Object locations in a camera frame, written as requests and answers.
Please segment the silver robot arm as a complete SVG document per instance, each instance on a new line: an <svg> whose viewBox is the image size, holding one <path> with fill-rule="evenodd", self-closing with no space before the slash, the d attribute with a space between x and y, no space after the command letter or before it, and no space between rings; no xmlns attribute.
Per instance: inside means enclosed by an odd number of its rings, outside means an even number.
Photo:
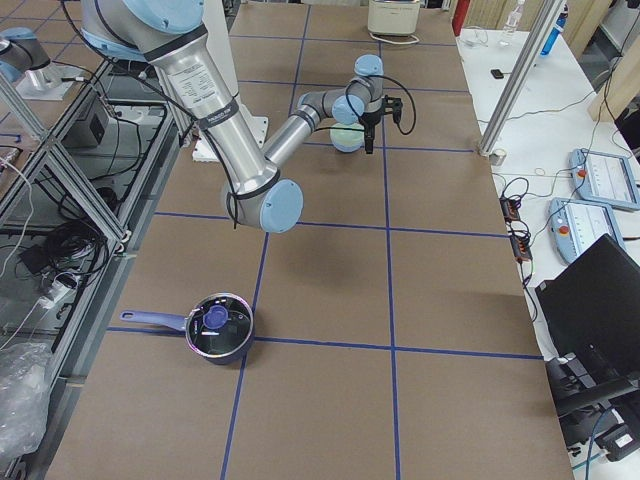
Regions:
<svg viewBox="0 0 640 480"><path fill-rule="evenodd" d="M341 89L311 92L265 144L254 137L239 102L228 28L219 1L84 1L82 36L97 52L145 61L167 81L163 92L191 117L223 165L221 201L230 218L265 232L290 230L303 193L281 168L296 149L333 118L364 126L372 149L383 114L383 62L363 55Z"/></svg>

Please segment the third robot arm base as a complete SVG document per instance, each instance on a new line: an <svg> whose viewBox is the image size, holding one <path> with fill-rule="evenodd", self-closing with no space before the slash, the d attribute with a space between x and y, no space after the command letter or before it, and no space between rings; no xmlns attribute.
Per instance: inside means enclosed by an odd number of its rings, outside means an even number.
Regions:
<svg viewBox="0 0 640 480"><path fill-rule="evenodd" d="M31 29L12 27L1 32L1 74L18 83L23 99L62 101L71 87L71 82L63 81L63 72Z"/></svg>

